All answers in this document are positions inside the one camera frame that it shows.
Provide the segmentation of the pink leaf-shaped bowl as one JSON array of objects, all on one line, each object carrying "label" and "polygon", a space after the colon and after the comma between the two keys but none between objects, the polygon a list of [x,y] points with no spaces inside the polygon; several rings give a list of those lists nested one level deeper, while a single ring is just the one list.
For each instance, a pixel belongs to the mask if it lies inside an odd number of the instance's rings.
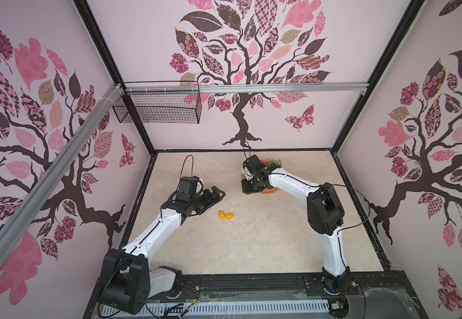
[{"label": "pink leaf-shaped bowl", "polygon": [[[275,163],[276,165],[278,166],[282,166],[282,161],[280,159],[260,159],[260,162],[264,165],[264,166],[267,166],[269,165],[270,163]],[[243,168],[242,169],[242,175],[241,175],[241,179],[247,179],[248,177],[250,177],[251,174],[249,173],[246,173],[245,172],[245,169]],[[272,194],[272,193],[275,193],[276,191],[279,191],[278,188],[275,188],[275,187],[272,187],[272,188],[267,188],[267,187],[264,187],[260,193],[261,194]]]}]

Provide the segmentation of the green grape bunch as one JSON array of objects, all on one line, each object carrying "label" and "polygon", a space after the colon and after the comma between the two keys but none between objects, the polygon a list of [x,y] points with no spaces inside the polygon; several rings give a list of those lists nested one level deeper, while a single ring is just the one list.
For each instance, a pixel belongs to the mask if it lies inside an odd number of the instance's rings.
[{"label": "green grape bunch", "polygon": [[277,165],[277,166],[279,166],[279,167],[282,166],[282,162],[281,162],[280,159],[276,159],[276,160],[269,161],[269,162],[267,162],[267,165],[270,165],[271,163],[273,163],[273,164],[275,164],[275,165]]}]

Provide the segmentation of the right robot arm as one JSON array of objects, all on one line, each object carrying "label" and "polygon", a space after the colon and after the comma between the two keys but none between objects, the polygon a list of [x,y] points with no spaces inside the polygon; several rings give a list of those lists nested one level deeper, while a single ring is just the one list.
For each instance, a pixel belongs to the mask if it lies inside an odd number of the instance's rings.
[{"label": "right robot arm", "polygon": [[345,290],[349,267],[345,261],[342,243],[344,208],[330,183],[308,182],[284,170],[276,163],[265,165],[256,155],[247,158],[242,171],[244,194],[256,194],[278,188],[300,199],[307,206],[309,226],[321,235],[323,250],[323,288],[329,295]]}]

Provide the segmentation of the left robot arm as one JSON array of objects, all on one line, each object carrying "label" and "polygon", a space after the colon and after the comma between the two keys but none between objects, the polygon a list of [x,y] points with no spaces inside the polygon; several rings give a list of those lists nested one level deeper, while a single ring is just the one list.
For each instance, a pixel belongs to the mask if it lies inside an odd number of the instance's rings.
[{"label": "left robot arm", "polygon": [[225,196],[216,186],[205,189],[197,176],[181,177],[176,190],[160,206],[156,219],[135,240],[105,255],[98,304],[138,314],[148,299],[172,290],[178,294],[181,270],[165,266],[152,270],[151,262],[185,220],[203,214]]}]

